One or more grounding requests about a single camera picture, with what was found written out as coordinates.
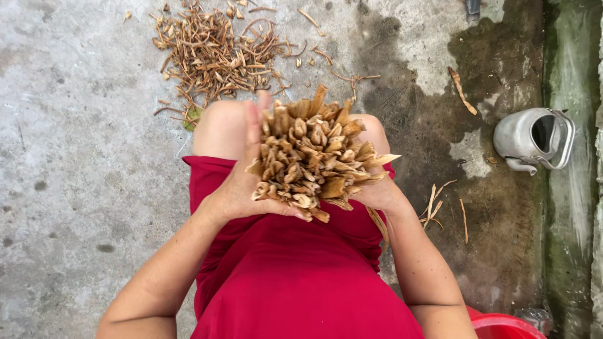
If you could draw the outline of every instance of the hand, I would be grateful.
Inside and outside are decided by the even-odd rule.
[[[383,172],[382,166],[369,170],[372,174]],[[400,206],[400,201],[405,198],[404,194],[394,183],[386,176],[375,185],[362,186],[362,192],[354,195],[350,199],[361,202],[365,206],[384,211],[385,213],[394,212]]]
[[[255,191],[260,178],[245,173],[245,169],[253,159],[260,156],[261,111],[268,109],[270,102],[271,97],[265,91],[259,92],[257,105],[251,101],[244,102],[247,137],[243,155],[222,185],[208,195],[197,209],[198,211],[203,210],[203,213],[212,214],[222,225],[232,219],[266,213],[291,215],[303,220],[303,215],[297,208],[289,207],[273,199],[251,200],[251,193]]]

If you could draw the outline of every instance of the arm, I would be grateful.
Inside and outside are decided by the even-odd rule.
[[[425,338],[477,338],[454,275],[396,184],[386,177],[356,199],[387,217],[402,296]]]
[[[250,215],[276,213],[303,219],[296,208],[275,200],[252,201],[259,178],[245,168],[259,156],[259,109],[270,105],[245,102],[245,153],[229,176],[199,205],[184,225],[136,272],[111,303],[98,326],[102,338],[176,338],[176,313],[189,291],[213,239],[226,222]]]

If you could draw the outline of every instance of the forearm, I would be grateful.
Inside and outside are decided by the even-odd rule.
[[[224,224],[204,203],[126,284],[109,306],[103,322],[175,317]]]
[[[454,275],[425,234],[406,197],[385,211],[396,273],[408,305],[464,305]]]

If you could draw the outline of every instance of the kettle handle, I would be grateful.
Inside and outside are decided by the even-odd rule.
[[[553,113],[556,117],[560,118],[561,121],[563,121],[565,123],[565,126],[567,128],[567,136],[566,136],[566,141],[565,141],[565,145],[563,147],[563,152],[561,153],[561,159],[559,159],[559,163],[557,164],[557,166],[553,166],[548,160],[542,158],[542,157],[535,157],[536,159],[538,159],[542,165],[546,168],[548,168],[549,170],[560,170],[562,168],[565,167],[565,165],[567,165],[568,161],[569,161],[569,155],[572,152],[572,144],[573,144],[573,138],[574,138],[574,134],[576,132],[576,127],[573,123],[573,120],[571,120],[565,113],[563,113],[560,110],[551,110],[551,113]]]

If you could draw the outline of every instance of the red dress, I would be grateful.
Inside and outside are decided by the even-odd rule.
[[[183,159],[192,213],[235,161]],[[322,203],[327,224],[274,214],[228,222],[197,274],[191,338],[423,338],[377,275],[379,229],[364,205],[350,203],[353,211]]]

